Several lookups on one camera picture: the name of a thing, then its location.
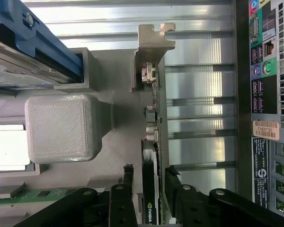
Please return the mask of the grey open PC case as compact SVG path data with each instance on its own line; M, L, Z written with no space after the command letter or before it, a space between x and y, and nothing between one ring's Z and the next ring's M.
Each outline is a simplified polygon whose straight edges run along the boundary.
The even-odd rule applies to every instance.
M284 227L284 0L234 0L238 193Z

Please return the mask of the hard disk in blue carrier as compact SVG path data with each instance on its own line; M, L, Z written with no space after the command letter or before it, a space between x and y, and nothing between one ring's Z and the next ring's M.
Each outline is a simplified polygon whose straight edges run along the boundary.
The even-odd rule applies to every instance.
M21 0L0 0L0 89L49 88L83 81L82 57Z

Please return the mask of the green RAM stick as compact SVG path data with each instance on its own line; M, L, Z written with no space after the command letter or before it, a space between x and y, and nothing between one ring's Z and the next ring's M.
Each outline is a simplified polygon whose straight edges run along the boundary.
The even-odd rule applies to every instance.
M0 205L15 205L22 203L57 201L76 191L70 188L55 189L25 189L18 192L12 198L0 199Z

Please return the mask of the silver CPU chip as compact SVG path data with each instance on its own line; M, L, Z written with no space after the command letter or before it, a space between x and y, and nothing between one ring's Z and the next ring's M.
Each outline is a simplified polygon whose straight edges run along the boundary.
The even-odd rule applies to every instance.
M30 164L25 126L0 124L0 172L23 171Z

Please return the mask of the grey printed parts rack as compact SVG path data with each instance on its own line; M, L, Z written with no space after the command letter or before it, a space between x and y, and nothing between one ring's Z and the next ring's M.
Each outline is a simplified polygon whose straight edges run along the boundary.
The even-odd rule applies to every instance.
M142 147L149 95L131 91L136 50L71 50L84 81L49 88L0 89L0 124L22 124L31 164L0 172L0 199L25 189L92 188L121 183L133 165L132 201L142 222ZM0 205L0 227L13 227L56 201Z

